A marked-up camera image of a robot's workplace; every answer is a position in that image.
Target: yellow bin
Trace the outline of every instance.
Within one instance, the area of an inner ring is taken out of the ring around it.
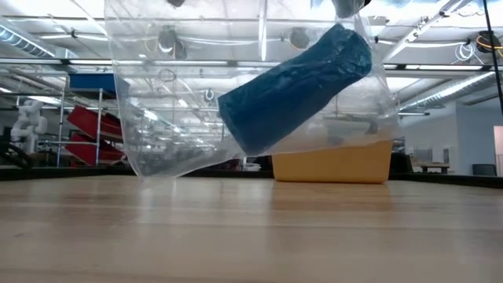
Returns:
[[[387,181],[393,141],[372,145],[273,155],[274,178],[282,182]]]

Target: blue fabric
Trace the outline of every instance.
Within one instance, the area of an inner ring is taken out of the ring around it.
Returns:
[[[258,155],[371,68],[365,40],[337,24],[298,57],[219,97],[220,116],[244,152]]]

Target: white robot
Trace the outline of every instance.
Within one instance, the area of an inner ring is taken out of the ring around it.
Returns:
[[[27,154],[36,153],[39,134],[47,131],[47,119],[40,116],[41,101],[25,101],[24,106],[19,107],[19,117],[10,131],[12,142],[22,148]],[[21,138],[26,138],[26,145],[19,145]]]

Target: wooden tabletop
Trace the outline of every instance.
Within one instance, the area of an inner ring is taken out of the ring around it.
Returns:
[[[503,190],[0,182],[0,282],[501,282]]]

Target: wooden table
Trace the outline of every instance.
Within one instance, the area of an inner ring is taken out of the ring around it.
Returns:
[[[441,163],[429,163],[429,164],[413,164],[414,167],[421,167],[423,173],[428,173],[428,168],[438,168],[442,174],[447,174],[447,170],[449,169],[449,164],[441,164]]]
[[[0,182],[0,282],[501,282],[503,190]]]

